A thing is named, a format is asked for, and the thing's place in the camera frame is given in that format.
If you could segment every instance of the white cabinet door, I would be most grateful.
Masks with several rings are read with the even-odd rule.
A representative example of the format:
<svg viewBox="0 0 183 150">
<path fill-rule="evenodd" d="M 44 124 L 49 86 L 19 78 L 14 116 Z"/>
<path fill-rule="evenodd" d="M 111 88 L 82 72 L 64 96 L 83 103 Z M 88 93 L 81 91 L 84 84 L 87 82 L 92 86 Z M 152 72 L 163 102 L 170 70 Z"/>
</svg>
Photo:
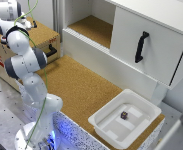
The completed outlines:
<svg viewBox="0 0 183 150">
<path fill-rule="evenodd" d="M 144 40 L 143 60 L 135 63 L 138 42 L 144 31 L 149 37 Z M 170 85 L 183 54 L 183 35 L 117 7 L 110 53 Z"/>
</svg>

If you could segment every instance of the brown box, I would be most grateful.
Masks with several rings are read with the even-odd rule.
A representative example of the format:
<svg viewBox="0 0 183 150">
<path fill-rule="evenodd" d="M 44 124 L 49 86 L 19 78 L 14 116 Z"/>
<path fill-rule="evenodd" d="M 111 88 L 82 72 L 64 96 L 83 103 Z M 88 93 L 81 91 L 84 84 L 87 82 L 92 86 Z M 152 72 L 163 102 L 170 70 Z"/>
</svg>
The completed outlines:
<svg viewBox="0 0 183 150">
<path fill-rule="evenodd" d="M 28 17 L 27 20 L 32 22 L 32 19 L 30 17 Z M 38 21 L 36 23 L 38 27 L 32 28 L 29 31 L 29 35 L 31 39 L 34 41 L 34 43 L 36 44 L 36 47 L 40 48 L 45 53 L 48 53 L 50 52 L 49 45 L 51 44 L 52 47 L 54 47 L 57 50 L 57 53 L 55 53 L 54 55 L 50 56 L 47 59 L 49 64 L 60 57 L 60 35 L 57 32 L 39 23 Z M 19 87 L 17 86 L 15 80 L 9 77 L 4 69 L 5 60 L 15 55 L 16 54 L 14 54 L 7 47 L 7 45 L 3 45 L 0 43 L 0 77 L 3 78 L 12 87 L 14 87 L 16 90 L 19 91 Z"/>
</svg>

